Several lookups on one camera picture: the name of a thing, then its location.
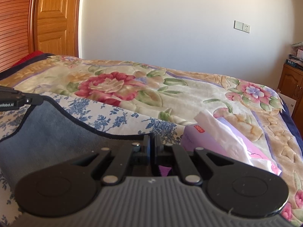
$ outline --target floral blanket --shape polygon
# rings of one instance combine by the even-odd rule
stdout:
[[[303,222],[302,152],[281,117],[278,94],[266,86],[217,74],[64,56],[28,65],[0,85],[82,97],[181,127],[195,123],[199,111],[207,109],[224,117],[282,170],[290,190],[282,215],[295,226]]]

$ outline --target white wall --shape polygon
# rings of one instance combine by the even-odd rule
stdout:
[[[84,59],[130,60],[275,88],[303,0],[83,0]],[[251,25],[247,34],[234,20]]]

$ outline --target black mount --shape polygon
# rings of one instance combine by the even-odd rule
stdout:
[[[0,112],[18,110],[24,105],[41,105],[42,96],[38,94],[22,93],[13,88],[0,86]]]
[[[186,152],[179,145],[164,146],[159,136],[147,134],[115,155],[103,147],[25,176],[16,186],[16,201],[32,215],[63,217],[88,206],[103,187],[121,184],[137,166],[151,168],[154,176],[160,176],[158,166],[172,167],[170,175],[201,187],[214,205],[240,217],[272,216],[288,199],[286,183],[275,174],[203,148]]]

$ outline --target round black pad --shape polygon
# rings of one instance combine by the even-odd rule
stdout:
[[[280,177],[240,162],[217,167],[206,191],[222,210],[246,218],[277,213],[288,199],[288,187]]]
[[[232,188],[239,195],[251,197],[263,195],[268,189],[263,180],[255,177],[241,177],[233,182]]]
[[[22,178],[15,190],[20,207],[41,217],[62,217],[87,206],[97,184],[81,166],[60,164]]]

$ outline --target wall switch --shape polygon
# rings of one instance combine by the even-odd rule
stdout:
[[[234,28],[237,29],[237,30],[240,30],[242,31],[243,30],[243,23],[240,22],[240,21],[234,21]]]
[[[244,32],[250,33],[250,25],[248,24],[243,24],[243,30]]]

